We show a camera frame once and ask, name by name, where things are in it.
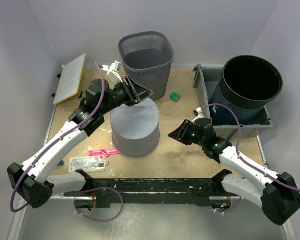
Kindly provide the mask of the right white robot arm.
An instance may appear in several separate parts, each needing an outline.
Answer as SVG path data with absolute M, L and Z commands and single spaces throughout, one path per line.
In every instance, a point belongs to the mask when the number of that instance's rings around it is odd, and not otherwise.
M 290 174 L 278 174 L 239 153 L 229 141 L 217 136 L 209 119 L 185 120 L 168 136 L 186 146 L 200 146 L 208 158 L 239 173 L 240 176 L 231 173 L 214 181 L 212 190 L 216 195 L 230 192 L 243 197 L 278 226 L 300 209 L 300 193 Z

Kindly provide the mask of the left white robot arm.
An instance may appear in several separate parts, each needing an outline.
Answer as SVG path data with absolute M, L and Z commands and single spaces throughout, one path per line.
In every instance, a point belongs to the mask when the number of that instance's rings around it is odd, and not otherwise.
M 67 175 L 51 176 L 55 167 L 77 145 L 90 137 L 105 121 L 105 114 L 122 105 L 132 107 L 153 95 L 153 91 L 126 76 L 110 88 L 104 79 L 95 79 L 85 91 L 85 98 L 69 116 L 61 130 L 33 157 L 22 164 L 12 163 L 7 168 L 13 188 L 10 210 L 16 195 L 34 209 L 43 206 L 52 196 L 78 192 L 88 196 L 93 191 L 92 178 L 83 170 Z

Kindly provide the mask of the light grey round bin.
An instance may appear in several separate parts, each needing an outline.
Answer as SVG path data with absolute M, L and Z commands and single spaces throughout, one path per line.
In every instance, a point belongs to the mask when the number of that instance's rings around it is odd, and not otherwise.
M 155 102 L 148 98 L 128 107 L 122 105 L 110 112 L 114 147 L 128 158 L 150 155 L 160 142 L 160 114 Z

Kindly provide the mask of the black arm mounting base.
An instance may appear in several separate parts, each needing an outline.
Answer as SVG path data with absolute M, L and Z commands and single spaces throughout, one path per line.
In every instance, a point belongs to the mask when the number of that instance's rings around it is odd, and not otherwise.
M 95 197 L 96 208 L 111 204 L 195 205 L 228 208 L 236 195 L 228 193 L 220 179 L 213 178 L 131 178 L 89 179 L 83 189 L 67 192 L 67 197 L 82 200 Z

